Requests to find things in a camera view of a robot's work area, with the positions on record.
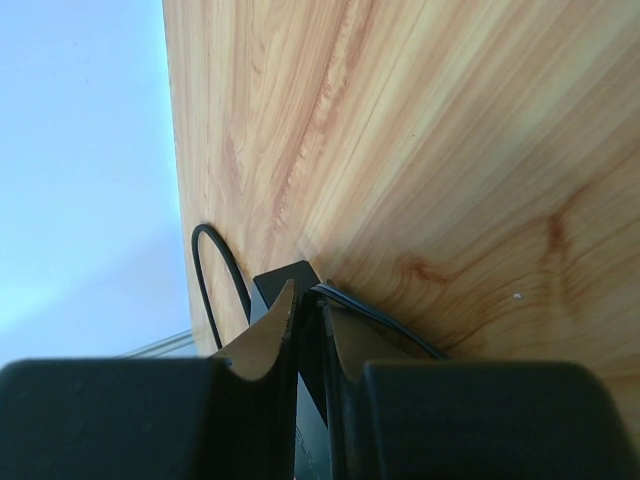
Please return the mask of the left aluminium frame post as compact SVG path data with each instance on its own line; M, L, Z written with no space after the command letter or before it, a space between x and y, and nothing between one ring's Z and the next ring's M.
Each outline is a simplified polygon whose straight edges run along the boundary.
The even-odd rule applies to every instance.
M191 332L184 331L120 355L120 358L196 357L197 355Z

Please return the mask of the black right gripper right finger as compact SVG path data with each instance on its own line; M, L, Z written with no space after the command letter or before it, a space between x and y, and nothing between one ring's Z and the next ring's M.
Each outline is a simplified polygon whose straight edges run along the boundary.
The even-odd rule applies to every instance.
M614 401L569 362L413 359L371 328L398 321L329 285L322 322L336 479L635 479Z

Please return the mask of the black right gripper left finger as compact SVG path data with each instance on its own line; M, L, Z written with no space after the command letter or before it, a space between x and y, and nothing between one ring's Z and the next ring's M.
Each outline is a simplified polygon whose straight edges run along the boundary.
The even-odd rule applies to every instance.
M290 479L296 292L211 357L30 359L1 372L5 479Z

